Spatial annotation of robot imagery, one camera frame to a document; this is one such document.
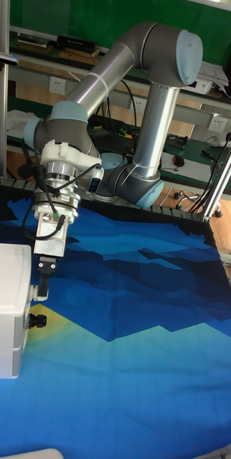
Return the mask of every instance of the green wall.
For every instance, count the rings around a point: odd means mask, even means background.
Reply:
[[[225,65],[231,50],[231,12],[187,0],[11,0],[11,25],[70,34],[110,47],[142,21],[198,34],[204,60]]]

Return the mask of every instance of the wall outlet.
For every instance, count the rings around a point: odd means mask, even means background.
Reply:
[[[65,95],[65,83],[66,80],[63,80],[63,78],[50,77],[49,92]]]
[[[209,131],[223,132],[226,124],[227,124],[226,118],[223,118],[222,116],[218,116],[218,115],[213,115],[212,120],[209,124]]]
[[[147,99],[138,98],[138,97],[136,97],[134,95],[133,96],[133,100],[134,100],[134,105],[135,105],[135,108],[136,108],[136,113],[138,113],[139,115],[143,115],[144,111],[145,111],[146,104],[147,104]],[[131,102],[130,111],[134,112],[133,102]]]

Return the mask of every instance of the yellow pattern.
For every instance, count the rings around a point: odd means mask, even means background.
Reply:
[[[32,343],[33,341],[47,338],[48,336],[51,336],[62,328],[66,327],[68,324],[70,324],[70,330],[72,330],[72,327],[77,327],[75,323],[69,321],[60,314],[55,313],[51,309],[46,308],[46,306],[43,306],[42,304],[36,304],[35,306],[32,306],[30,308],[30,313],[34,315],[44,314],[47,316],[47,325],[44,328],[31,328],[27,337],[27,343]]]

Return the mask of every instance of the blue joint cap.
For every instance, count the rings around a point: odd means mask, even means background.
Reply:
[[[181,81],[191,85],[202,64],[202,41],[198,35],[181,30],[176,42],[176,66]]]
[[[136,202],[136,206],[141,209],[148,209],[156,199],[159,197],[164,187],[163,180],[156,182],[139,200]]]
[[[101,166],[105,170],[114,169],[118,166],[125,166],[127,164],[127,159],[119,153],[101,153]]]
[[[49,121],[78,120],[88,123],[88,114],[85,107],[73,100],[61,100],[53,106]]]
[[[40,118],[32,118],[24,127],[23,138],[32,150],[34,150],[34,132],[39,122]]]

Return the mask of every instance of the metal rod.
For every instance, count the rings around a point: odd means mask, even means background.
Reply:
[[[180,89],[151,84],[134,155],[138,175],[156,174]]]
[[[10,0],[0,0],[0,51],[9,53]],[[0,72],[0,184],[6,178],[6,114],[8,65]]]
[[[114,43],[102,60],[68,95],[67,100],[83,105],[89,118],[134,64],[133,52],[122,43]]]
[[[231,176],[231,147],[227,155],[227,158],[220,170],[219,176],[217,177],[216,182],[212,185],[212,190],[209,194],[207,202],[204,206],[204,211],[202,215],[203,220],[208,220],[212,216],[212,213],[215,207],[220,200],[220,197],[227,186],[228,181]]]

